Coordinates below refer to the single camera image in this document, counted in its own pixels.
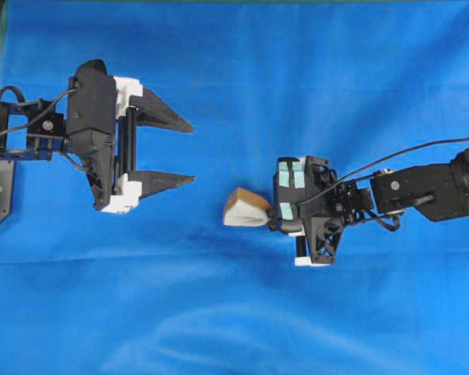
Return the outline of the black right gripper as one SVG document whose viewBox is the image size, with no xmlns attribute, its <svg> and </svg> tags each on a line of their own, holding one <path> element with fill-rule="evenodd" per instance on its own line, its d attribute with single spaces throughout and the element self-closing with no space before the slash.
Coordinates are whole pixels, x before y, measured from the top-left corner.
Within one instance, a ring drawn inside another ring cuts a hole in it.
<svg viewBox="0 0 469 375">
<path fill-rule="evenodd" d="M 336 185 L 338 175 L 326 159 L 300 159 L 306 197 L 292 205 L 300 219 L 283 220 L 277 209 L 268 209 L 267 226 L 295 238 L 295 266 L 331 266 L 344 229 L 365 221 L 372 210 L 371 191 L 354 181 Z"/>
</svg>

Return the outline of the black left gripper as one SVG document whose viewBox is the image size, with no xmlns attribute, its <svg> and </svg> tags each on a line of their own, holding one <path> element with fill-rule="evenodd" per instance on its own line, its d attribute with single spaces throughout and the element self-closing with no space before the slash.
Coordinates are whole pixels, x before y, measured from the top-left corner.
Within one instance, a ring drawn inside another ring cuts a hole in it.
<svg viewBox="0 0 469 375">
<path fill-rule="evenodd" d="M 186 134 L 194 131 L 187 120 L 138 79 L 112 76 L 103 60 L 93 59 L 77 68 L 70 87 L 74 92 L 68 98 L 66 135 L 71 152 L 87 169 L 95 210 L 128 213 L 138 206 L 138 199 L 195 181 L 195 176 L 174 173 L 116 172 L 116 123 L 131 106 L 136 108 L 139 127 Z"/>
</svg>

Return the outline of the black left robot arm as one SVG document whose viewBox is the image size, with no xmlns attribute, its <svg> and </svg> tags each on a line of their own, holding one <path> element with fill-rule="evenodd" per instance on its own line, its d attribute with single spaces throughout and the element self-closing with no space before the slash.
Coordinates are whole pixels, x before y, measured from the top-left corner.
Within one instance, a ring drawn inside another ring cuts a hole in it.
<svg viewBox="0 0 469 375">
<path fill-rule="evenodd" d="M 85 174 L 93 207 L 124 214 L 145 198 L 179 188 L 193 176 L 137 168 L 139 127 L 190 134 L 193 126 L 138 79 L 108 73 L 101 59 L 80 65 L 52 100 L 26 100 L 0 89 L 0 223 L 12 206 L 15 166 L 60 155 Z"/>
</svg>

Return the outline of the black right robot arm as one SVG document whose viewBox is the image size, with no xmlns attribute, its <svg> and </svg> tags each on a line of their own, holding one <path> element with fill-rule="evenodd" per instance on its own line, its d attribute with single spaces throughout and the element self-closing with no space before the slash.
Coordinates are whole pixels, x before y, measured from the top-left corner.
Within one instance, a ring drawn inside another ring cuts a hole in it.
<svg viewBox="0 0 469 375">
<path fill-rule="evenodd" d="M 448 163 L 411 166 L 339 177 L 326 159 L 282 157 L 273 178 L 268 227 L 295 238 L 296 266 L 335 263 L 344 229 L 374 221 L 388 231 L 400 227 L 413 207 L 431 222 L 469 216 L 469 148 Z"/>
</svg>

